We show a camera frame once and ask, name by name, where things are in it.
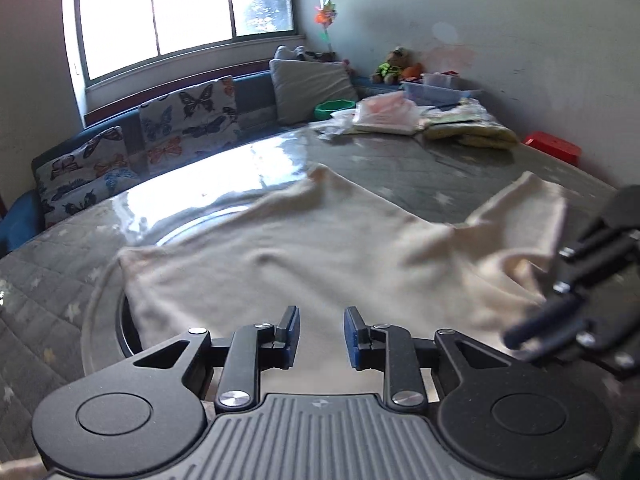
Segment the cream knit garment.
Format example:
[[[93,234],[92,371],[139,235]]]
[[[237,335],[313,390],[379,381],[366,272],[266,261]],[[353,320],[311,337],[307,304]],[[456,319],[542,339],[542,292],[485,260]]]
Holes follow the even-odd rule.
[[[145,347],[190,327],[215,337],[300,311],[290,370],[263,392],[357,393],[381,388],[348,360],[343,313],[418,337],[452,328],[491,347],[544,299],[564,224],[562,186],[522,174],[460,224],[420,219],[326,167],[223,222],[165,246],[118,256]]]

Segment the black round induction cooktop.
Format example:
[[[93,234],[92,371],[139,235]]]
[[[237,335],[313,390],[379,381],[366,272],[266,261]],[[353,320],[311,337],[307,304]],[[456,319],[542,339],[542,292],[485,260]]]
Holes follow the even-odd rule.
[[[126,295],[118,300],[115,316],[115,333],[119,349],[125,358],[143,351],[140,334],[131,314]]]

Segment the red plastic stool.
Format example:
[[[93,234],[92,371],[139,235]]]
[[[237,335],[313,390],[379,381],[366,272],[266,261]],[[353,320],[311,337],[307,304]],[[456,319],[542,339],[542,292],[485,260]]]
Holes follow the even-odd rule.
[[[582,157],[582,149],[579,146],[543,131],[532,132],[526,136],[523,143],[572,166],[578,166]]]

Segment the grey quilted star table cover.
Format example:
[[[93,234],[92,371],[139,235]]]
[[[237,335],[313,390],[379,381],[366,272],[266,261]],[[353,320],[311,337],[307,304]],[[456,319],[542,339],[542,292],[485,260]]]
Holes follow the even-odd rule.
[[[349,367],[345,308],[498,344],[536,304],[556,245],[612,194],[526,146],[309,130],[146,181],[2,259],[2,460],[35,454],[32,413],[50,392],[120,359],[126,292],[148,347],[192,326],[227,336],[294,304],[294,367],[262,388],[373,391],[381,377]]]

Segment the yellow folded garment in bag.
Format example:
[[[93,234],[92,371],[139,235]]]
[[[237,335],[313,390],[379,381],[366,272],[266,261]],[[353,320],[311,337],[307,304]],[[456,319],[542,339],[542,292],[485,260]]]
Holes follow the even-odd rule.
[[[492,116],[476,99],[463,99],[450,110],[430,108],[421,113],[419,125],[427,140],[456,141],[472,148],[510,150],[516,134]]]

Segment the right butterfly cushion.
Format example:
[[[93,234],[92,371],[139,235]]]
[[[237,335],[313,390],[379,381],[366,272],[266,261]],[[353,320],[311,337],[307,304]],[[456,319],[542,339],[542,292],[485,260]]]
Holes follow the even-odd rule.
[[[240,142],[233,79],[224,76],[144,103],[139,117],[152,177]]]

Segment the pink garment in bag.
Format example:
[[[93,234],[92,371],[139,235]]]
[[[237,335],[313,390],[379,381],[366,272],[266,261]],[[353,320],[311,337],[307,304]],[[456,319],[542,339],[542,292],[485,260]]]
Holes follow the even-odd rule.
[[[322,136],[361,133],[413,136],[419,130],[420,119],[420,107],[397,91],[369,96],[351,110],[339,110],[324,122],[314,122],[311,128]]]

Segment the left butterfly cushion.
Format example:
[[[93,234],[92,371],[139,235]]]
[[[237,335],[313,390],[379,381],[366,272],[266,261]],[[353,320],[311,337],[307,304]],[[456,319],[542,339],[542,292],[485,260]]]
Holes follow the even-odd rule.
[[[45,162],[35,176],[46,228],[142,182],[119,126]]]

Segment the green bowl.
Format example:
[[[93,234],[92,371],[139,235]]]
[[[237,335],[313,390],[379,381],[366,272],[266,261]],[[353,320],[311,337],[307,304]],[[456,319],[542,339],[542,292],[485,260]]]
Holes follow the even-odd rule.
[[[314,108],[314,119],[322,122],[322,120],[328,120],[336,112],[342,110],[352,110],[356,107],[356,102],[352,100],[329,100],[318,104]]]

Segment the clear plastic storage box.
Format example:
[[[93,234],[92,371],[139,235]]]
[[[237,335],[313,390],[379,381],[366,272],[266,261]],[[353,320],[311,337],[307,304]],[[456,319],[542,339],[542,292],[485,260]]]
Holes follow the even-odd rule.
[[[423,74],[417,81],[404,81],[401,88],[408,100],[420,106],[454,105],[482,94],[473,81],[445,74]]]

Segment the grey pillow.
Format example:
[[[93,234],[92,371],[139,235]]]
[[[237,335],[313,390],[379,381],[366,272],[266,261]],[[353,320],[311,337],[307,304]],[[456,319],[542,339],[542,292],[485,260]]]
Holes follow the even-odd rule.
[[[326,101],[357,101],[358,94],[341,63],[278,60],[269,62],[278,121],[292,126],[310,122]]]

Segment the blue sofa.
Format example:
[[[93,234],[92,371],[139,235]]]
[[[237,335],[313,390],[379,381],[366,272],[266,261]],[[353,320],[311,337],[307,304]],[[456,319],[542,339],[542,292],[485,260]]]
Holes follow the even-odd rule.
[[[283,62],[280,74],[223,76],[170,92],[78,133],[32,161],[34,190],[1,222],[8,254],[55,223],[145,180],[250,140],[279,120],[309,122],[326,101],[358,98],[341,65]]]

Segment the teddy bear toy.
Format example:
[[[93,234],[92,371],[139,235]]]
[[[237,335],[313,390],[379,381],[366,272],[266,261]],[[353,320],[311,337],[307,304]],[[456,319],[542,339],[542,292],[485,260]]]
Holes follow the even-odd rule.
[[[424,72],[419,62],[412,62],[411,53],[404,47],[391,50],[385,61],[378,66],[370,79],[374,84],[396,86],[404,81],[416,82]]]

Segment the colourful pinwheel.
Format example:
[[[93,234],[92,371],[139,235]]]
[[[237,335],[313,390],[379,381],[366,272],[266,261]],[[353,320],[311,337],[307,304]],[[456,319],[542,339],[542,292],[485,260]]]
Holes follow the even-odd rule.
[[[320,0],[318,6],[316,6],[314,22],[322,29],[321,37],[326,43],[326,50],[328,50],[329,53],[333,52],[329,28],[333,25],[336,18],[337,10],[333,0]]]

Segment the window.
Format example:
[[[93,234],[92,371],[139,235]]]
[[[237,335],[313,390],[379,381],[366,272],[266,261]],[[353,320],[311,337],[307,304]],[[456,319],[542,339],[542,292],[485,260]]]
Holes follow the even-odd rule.
[[[178,52],[295,29],[292,0],[76,0],[76,9],[90,81]]]

